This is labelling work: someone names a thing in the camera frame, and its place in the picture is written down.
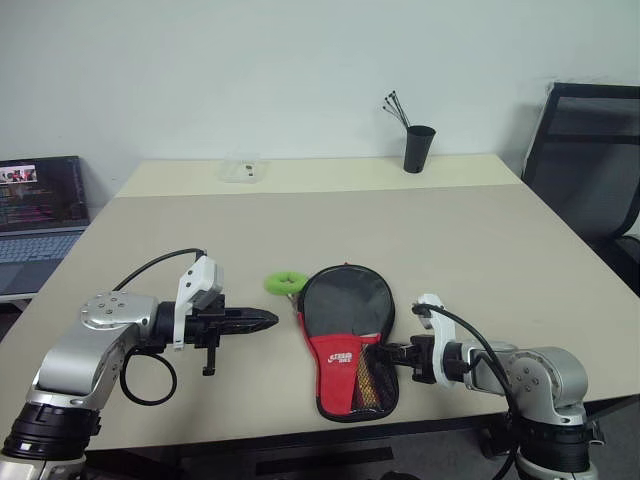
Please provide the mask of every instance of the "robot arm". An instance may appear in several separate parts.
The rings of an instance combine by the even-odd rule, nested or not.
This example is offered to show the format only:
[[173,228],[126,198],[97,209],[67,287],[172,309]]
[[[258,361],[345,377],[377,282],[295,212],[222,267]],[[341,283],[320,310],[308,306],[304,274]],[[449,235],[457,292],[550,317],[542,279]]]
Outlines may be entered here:
[[[457,342],[450,317],[435,295],[422,296],[414,306],[434,335],[411,337],[411,345],[390,346],[393,363],[413,368],[413,380],[505,395],[496,366],[478,341]],[[518,349],[503,342],[490,344],[515,400],[511,429],[519,444],[516,468],[525,480],[597,480],[589,461],[586,412],[587,374],[569,352],[555,347]]]
[[33,380],[4,442],[0,480],[80,479],[84,450],[100,431],[100,410],[133,352],[161,353],[177,338],[180,348],[208,349],[203,374],[212,375],[221,335],[278,322],[263,310],[225,308],[221,290],[222,269],[201,256],[181,277],[176,302],[119,290],[90,299]]

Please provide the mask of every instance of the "laptop keyboard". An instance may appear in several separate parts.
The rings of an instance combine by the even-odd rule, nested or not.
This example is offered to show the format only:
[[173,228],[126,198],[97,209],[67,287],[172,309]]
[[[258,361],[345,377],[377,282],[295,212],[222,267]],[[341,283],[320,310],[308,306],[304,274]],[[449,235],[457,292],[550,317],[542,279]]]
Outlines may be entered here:
[[35,262],[64,258],[80,235],[0,239],[0,263]]

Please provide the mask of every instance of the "white wall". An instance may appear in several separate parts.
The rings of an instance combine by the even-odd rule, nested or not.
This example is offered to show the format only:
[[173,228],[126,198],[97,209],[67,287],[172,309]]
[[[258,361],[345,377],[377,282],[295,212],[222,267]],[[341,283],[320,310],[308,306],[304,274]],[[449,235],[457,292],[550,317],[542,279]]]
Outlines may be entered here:
[[638,83],[637,0],[0,0],[0,158],[78,154],[93,206],[144,158],[436,153],[515,170],[553,80]]

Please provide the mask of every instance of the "printed logo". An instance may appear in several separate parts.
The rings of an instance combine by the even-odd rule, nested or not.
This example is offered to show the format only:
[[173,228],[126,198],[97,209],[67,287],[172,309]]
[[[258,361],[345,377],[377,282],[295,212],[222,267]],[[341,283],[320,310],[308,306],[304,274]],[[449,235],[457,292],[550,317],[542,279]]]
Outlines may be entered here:
[[338,363],[349,363],[353,355],[351,352],[347,353],[334,353],[329,355],[329,363],[338,362]]

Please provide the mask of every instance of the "chair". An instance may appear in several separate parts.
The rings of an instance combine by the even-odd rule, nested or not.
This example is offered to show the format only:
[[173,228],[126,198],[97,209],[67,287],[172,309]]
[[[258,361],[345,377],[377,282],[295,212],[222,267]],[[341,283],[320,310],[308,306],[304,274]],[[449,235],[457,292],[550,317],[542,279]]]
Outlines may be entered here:
[[640,296],[640,87],[555,83],[522,179]]

